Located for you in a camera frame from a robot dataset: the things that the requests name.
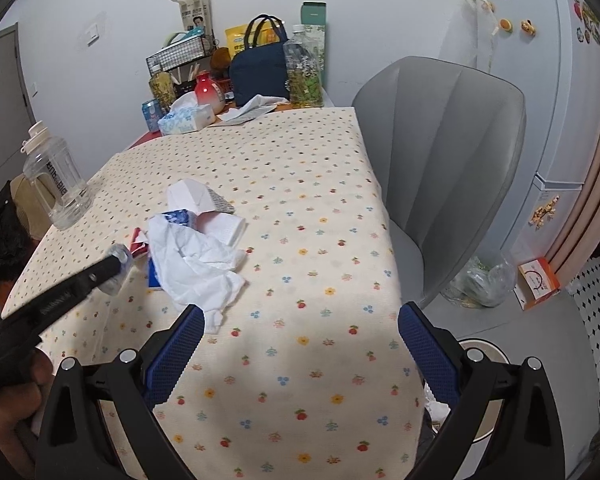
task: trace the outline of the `refrigerator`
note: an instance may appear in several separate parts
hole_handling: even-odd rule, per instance
[[[545,256],[589,171],[600,136],[600,24],[584,0],[489,1],[497,21],[512,25],[496,33],[491,74],[525,95],[526,133],[482,247],[520,264]]]

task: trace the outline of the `human hand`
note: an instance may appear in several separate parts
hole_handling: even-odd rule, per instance
[[[53,365],[36,349],[31,362],[32,382],[0,389],[0,450],[24,478],[33,478],[34,464],[16,436],[16,425],[36,413],[42,404],[40,386],[53,380]]]

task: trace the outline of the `white wall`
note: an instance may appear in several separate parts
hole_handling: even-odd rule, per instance
[[[212,0],[214,30],[260,13],[291,25],[307,0]],[[385,66],[409,55],[438,55],[460,0],[313,0],[327,2],[328,86],[337,106]],[[100,39],[82,35],[97,21]],[[151,98],[145,58],[180,30],[169,0],[17,0],[0,28],[19,22],[24,77],[37,120],[63,136],[79,171],[95,173],[145,133],[141,104]]]

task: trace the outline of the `white bottle cap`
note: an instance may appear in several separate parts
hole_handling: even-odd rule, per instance
[[[22,149],[20,150],[23,153],[31,153],[35,150],[40,144],[42,144],[45,140],[50,137],[49,129],[45,126],[45,123],[42,121],[37,122],[29,129],[29,140],[25,140],[22,143]]]

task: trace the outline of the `blue can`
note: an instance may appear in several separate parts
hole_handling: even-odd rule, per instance
[[[158,127],[158,120],[164,117],[160,103],[158,99],[147,101],[142,105],[142,114],[146,121],[146,127],[150,132],[157,132],[160,128]]]

